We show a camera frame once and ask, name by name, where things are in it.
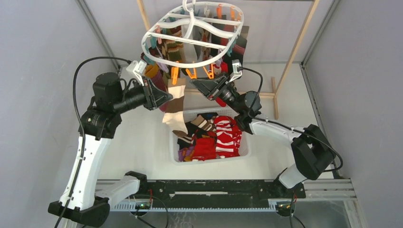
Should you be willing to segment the olive and orange sock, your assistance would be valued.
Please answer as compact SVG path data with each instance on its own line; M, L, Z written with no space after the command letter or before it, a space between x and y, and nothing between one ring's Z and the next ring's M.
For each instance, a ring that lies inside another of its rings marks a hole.
M145 69L144 75L150 79L158 79L162 77L160 68L157 64L148 65Z

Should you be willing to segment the red white striped sock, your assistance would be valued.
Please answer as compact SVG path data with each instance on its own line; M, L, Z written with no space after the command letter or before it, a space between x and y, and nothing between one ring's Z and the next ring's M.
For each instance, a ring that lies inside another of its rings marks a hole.
M214 119L216 129L216 153L220 158L238 157L242 131L230 116L219 115Z

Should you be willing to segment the white round clip hanger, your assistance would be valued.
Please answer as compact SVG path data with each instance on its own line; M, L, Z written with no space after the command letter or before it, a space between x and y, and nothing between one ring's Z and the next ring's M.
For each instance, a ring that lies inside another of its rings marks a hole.
M244 24L243 11L229 3L184 0L182 5L174 8L156 22L142 38L142 51L153 62L178 68L198 68L217 62L225 54L230 56L240 37ZM193 37L196 28L203 29L210 34L226 39L226 45L214 44ZM149 45L153 48L161 44L162 40L174 41L182 44L216 49L217 55L196 63L180 63L162 57L155 57L150 53Z

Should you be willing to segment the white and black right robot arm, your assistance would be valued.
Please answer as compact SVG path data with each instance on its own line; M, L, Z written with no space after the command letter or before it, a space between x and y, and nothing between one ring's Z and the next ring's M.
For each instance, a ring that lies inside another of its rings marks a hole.
M227 74L214 79L191 79L190 83L208 100L219 98L238 113L235 122L243 132L269 137L292 151L294 164L275 179L275 193L279 197L288 197L303 181L317 180L336 158L337 153L318 126L293 127L263 119L258 92L240 94Z

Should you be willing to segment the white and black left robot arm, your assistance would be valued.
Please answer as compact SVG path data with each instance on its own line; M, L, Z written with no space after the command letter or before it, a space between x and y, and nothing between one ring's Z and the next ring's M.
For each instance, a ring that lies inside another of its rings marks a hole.
M94 96L79 119L77 156L68 184L60 199L48 206L48 212L59 219L97 228L122 200L132 195L143 198L149 192L146 175L135 171L96 191L102 160L121 124L121 114L140 106L154 110L172 99L147 77L133 79L131 88L123 88L120 81L118 74L110 72L99 75L93 84Z

